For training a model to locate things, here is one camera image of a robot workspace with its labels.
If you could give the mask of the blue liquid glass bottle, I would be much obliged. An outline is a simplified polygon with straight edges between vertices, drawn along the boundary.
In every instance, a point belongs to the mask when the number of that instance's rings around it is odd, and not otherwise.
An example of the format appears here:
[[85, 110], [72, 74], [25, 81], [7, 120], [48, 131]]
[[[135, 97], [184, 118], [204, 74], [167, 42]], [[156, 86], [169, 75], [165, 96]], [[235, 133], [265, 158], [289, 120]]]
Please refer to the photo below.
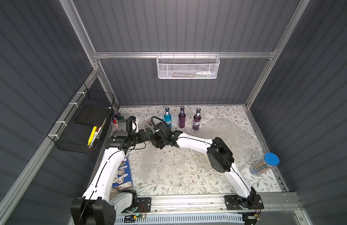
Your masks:
[[172, 116], [170, 114], [169, 107], [165, 107], [164, 121], [169, 126], [169, 128], [172, 128]]

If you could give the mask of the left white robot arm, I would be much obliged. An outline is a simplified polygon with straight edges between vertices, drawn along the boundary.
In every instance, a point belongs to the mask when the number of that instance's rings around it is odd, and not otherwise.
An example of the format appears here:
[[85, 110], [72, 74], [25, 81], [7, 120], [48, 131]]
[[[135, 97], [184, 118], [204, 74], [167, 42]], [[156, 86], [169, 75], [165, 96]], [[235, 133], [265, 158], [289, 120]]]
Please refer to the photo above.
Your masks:
[[113, 180], [130, 147], [145, 143], [152, 132], [141, 129], [108, 139], [100, 166], [81, 198], [73, 200], [70, 211], [75, 225], [113, 225], [116, 215], [137, 209], [136, 191], [122, 191], [109, 200]]

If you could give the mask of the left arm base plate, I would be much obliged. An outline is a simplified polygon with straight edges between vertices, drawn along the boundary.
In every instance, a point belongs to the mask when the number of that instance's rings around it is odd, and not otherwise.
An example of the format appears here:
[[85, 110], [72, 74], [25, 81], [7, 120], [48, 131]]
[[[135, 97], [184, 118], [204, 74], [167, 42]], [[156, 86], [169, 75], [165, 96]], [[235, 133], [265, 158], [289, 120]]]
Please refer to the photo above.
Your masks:
[[137, 206], [130, 209], [125, 209], [123, 213], [148, 213], [151, 211], [152, 198], [151, 197], [139, 197], [137, 199]]

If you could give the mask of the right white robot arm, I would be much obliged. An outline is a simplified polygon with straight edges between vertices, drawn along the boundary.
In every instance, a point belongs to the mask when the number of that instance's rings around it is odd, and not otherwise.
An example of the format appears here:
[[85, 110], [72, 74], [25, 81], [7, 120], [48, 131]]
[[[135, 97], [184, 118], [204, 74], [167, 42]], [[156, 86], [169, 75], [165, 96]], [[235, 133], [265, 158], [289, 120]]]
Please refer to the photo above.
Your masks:
[[216, 137], [203, 139], [188, 135], [182, 131], [171, 131], [162, 122], [150, 128], [152, 144], [163, 149], [165, 146], [187, 148], [207, 155], [211, 167], [226, 176], [234, 187], [242, 207], [249, 208], [255, 204], [256, 191], [240, 174], [231, 150], [224, 141]]

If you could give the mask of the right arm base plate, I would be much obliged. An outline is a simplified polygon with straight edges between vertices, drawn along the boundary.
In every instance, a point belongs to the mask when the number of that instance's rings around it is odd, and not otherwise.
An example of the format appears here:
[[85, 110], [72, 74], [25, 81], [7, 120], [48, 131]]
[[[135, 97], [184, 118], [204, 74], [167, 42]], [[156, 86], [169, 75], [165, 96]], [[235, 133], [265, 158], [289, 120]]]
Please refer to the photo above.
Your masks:
[[225, 204], [227, 210], [263, 210], [264, 205], [260, 195], [256, 194], [254, 198], [242, 198], [238, 195], [225, 195]]

